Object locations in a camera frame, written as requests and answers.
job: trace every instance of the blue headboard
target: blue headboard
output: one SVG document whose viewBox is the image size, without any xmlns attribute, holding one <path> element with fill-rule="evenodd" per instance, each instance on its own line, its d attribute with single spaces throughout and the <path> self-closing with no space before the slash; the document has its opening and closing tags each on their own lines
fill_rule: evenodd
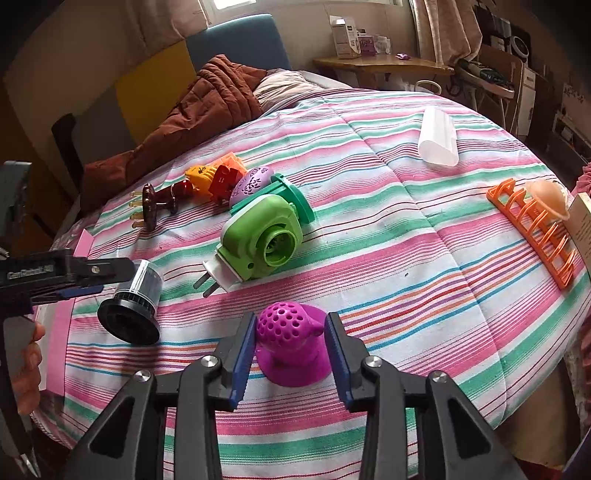
<svg viewBox="0 0 591 480">
<path fill-rule="evenodd" d="M 215 25 L 191 35 L 186 42 L 195 70 L 220 53 L 250 67 L 291 70 L 275 21 L 269 14 Z"/>
</svg>

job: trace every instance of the yellow toy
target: yellow toy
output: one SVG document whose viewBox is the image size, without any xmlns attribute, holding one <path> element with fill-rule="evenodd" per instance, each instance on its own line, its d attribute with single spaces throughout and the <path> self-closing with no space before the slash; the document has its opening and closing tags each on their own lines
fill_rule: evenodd
<svg viewBox="0 0 591 480">
<path fill-rule="evenodd" d="M 211 165 L 196 165 L 195 167 L 188 169 L 185 172 L 185 175 L 200 195 L 210 198 L 212 194 L 209 193 L 209 187 L 212 184 L 216 170 L 217 166 L 212 167 Z"/>
<path fill-rule="evenodd" d="M 242 160 L 238 158 L 233 152 L 218 158 L 209 165 L 196 165 L 185 172 L 189 181 L 200 195 L 211 198 L 212 194 L 209 192 L 209 187 L 212 185 L 216 170 L 220 165 L 225 165 L 228 168 L 238 170 L 243 176 L 246 173 L 246 167 Z"/>
</svg>

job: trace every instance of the white plastic cup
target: white plastic cup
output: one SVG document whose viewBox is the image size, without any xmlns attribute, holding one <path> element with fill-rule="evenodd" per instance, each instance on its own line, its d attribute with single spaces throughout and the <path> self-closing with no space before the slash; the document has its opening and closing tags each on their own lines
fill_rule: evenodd
<svg viewBox="0 0 591 480">
<path fill-rule="evenodd" d="M 433 106 L 425 108 L 418 138 L 418 154 L 428 163 L 448 167 L 457 165 L 460 160 L 452 117 Z"/>
</svg>

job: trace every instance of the metal screw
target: metal screw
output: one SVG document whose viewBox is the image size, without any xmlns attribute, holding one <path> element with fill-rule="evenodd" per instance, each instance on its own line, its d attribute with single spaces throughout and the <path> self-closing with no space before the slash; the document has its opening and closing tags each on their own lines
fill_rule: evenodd
<svg viewBox="0 0 591 480">
<path fill-rule="evenodd" d="M 136 372 L 134 374 L 134 378 L 138 382 L 142 382 L 142 383 L 147 382 L 151 376 L 152 376 L 152 374 L 147 370 L 139 370 L 138 372 Z"/>
<path fill-rule="evenodd" d="M 217 357 L 213 355 L 206 355 L 201 359 L 201 364 L 207 368 L 215 367 L 218 362 Z"/>
<path fill-rule="evenodd" d="M 382 359 L 375 355 L 370 355 L 365 357 L 365 365 L 368 367 L 381 367 L 382 366 Z"/>
<path fill-rule="evenodd" d="M 447 382 L 448 376 L 447 373 L 442 372 L 441 370 L 435 370 L 431 373 L 431 378 L 435 383 L 445 383 Z"/>
</svg>

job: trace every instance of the finger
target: finger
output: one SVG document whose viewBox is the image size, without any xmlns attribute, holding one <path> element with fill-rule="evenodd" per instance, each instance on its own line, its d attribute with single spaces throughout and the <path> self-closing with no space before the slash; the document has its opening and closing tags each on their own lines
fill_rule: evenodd
<svg viewBox="0 0 591 480">
<path fill-rule="evenodd" d="M 18 399 L 18 412 L 20 415 L 30 415 L 39 406 L 41 393 L 39 390 L 33 390 L 25 393 Z"/>
<path fill-rule="evenodd" d="M 22 355 L 25 358 L 25 369 L 27 370 L 33 370 L 38 367 L 43 359 L 41 348 L 36 343 L 29 343 L 22 351 Z"/>
<path fill-rule="evenodd" d="M 38 342 L 45 335 L 45 327 L 41 323 L 35 324 L 35 332 L 33 332 L 33 342 Z"/>
<path fill-rule="evenodd" d="M 21 395 L 29 390 L 38 390 L 40 383 L 41 373 L 38 368 L 25 370 L 12 381 L 12 389 L 14 393 Z"/>
</svg>

